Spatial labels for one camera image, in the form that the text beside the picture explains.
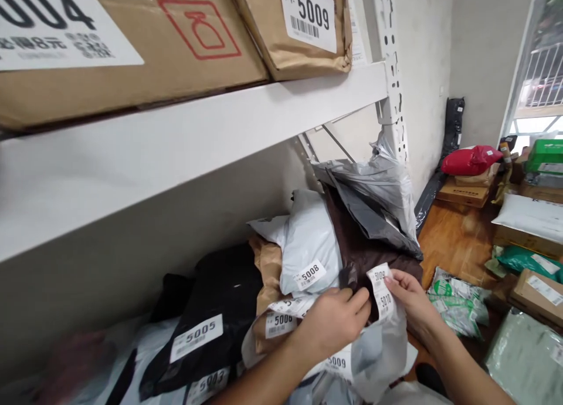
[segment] green plastic bag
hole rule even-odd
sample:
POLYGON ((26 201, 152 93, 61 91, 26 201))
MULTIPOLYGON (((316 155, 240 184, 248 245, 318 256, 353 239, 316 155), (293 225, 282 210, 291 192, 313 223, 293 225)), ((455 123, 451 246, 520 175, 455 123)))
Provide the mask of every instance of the green plastic bag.
POLYGON ((512 273, 520 274, 524 269, 530 269, 542 276, 563 283, 563 267, 557 261, 536 254, 534 251, 510 245, 504 253, 497 257, 498 261, 512 273))

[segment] human hand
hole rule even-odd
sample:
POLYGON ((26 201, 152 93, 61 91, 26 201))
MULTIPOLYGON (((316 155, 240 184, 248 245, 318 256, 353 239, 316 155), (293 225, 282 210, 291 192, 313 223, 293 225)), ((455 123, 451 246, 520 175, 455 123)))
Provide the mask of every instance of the human hand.
POLYGON ((370 311, 366 288, 355 295, 350 288, 331 288, 318 297, 288 341, 314 366, 357 339, 370 311))
POLYGON ((444 325, 442 317, 426 296, 426 292, 414 276, 401 270, 391 270, 393 278, 385 277, 389 291, 402 302, 409 328, 424 340, 431 331, 444 325))

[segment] wooden floor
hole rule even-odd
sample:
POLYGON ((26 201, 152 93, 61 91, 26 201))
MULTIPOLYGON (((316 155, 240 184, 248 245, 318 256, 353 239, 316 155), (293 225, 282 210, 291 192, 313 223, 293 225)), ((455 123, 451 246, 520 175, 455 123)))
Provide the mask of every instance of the wooden floor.
MULTIPOLYGON (((422 287, 424 289, 430 287, 434 269, 439 266, 473 285, 491 289, 496 284, 496 279, 484 267, 484 263, 491 258, 494 226, 491 220, 497 214, 498 206, 490 203, 478 209, 452 202, 434 201, 419 236, 424 253, 422 287)), ((489 327, 479 326, 484 342, 461 338, 478 363, 481 363, 485 357, 503 318, 492 310, 489 310, 489 317, 489 327)), ((410 332, 409 341, 419 351, 417 364, 420 362, 433 364, 428 351, 410 332)), ((405 379, 416 380, 414 367, 405 379)))

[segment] printed number 004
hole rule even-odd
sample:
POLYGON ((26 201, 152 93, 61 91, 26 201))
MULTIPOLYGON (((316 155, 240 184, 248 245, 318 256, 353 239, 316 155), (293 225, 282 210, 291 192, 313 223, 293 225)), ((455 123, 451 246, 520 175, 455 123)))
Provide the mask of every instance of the printed number 004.
POLYGON ((313 276, 316 272, 318 272, 318 265, 315 264, 310 270, 307 270, 307 272, 303 273, 301 277, 304 280, 307 280, 309 277, 313 276))
POLYGON ((223 381, 223 376, 225 375, 225 371, 221 370, 219 373, 211 374, 207 377, 207 379, 202 380, 199 384, 199 391, 203 392, 207 387, 208 390, 214 388, 217 384, 220 384, 223 381))
MULTIPOLYGON (((18 5, 15 0, 3 0, 13 12, 19 16, 18 19, 14 19, 8 11, 6 11, 0 5, 0 16, 4 18, 8 23, 18 26, 20 28, 33 28, 35 22, 33 19, 23 10, 23 8, 18 5)), ((48 0, 21 0, 34 14, 39 18, 41 22, 45 25, 50 26, 55 29, 66 29, 68 28, 68 23, 65 19, 55 10, 48 0), (41 6, 44 11, 50 15, 48 18, 43 14, 42 10, 38 6, 41 6)), ((89 18, 80 10, 78 5, 74 0, 60 0, 60 3, 65 11, 66 17, 73 22, 83 22, 88 28, 95 31, 96 27, 92 24, 94 19, 89 18)))
POLYGON ((316 23, 321 28, 324 23, 325 29, 330 28, 326 9, 321 9, 321 6, 318 4, 313 5, 313 2, 310 0, 297 0, 297 4, 299 5, 299 15, 302 19, 308 19, 309 22, 316 23))
POLYGON ((201 335, 206 334, 209 330, 213 330, 215 328, 215 322, 211 322, 208 325, 203 326, 201 329, 197 329, 194 334, 189 334, 186 342, 191 342, 194 339, 197 339, 201 335))

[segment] person's arm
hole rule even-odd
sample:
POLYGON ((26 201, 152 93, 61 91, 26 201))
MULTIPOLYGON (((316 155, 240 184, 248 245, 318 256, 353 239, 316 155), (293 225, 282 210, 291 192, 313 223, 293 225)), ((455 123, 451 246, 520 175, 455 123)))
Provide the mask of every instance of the person's arm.
POLYGON ((393 279, 385 278, 385 284, 404 304, 409 328, 416 332, 436 361, 452 402, 457 405, 514 404, 444 323, 420 283, 400 270, 391 270, 391 274, 393 279))
POLYGON ((370 311, 367 289, 329 289, 284 343, 209 404, 283 404, 310 369, 359 336, 370 311))

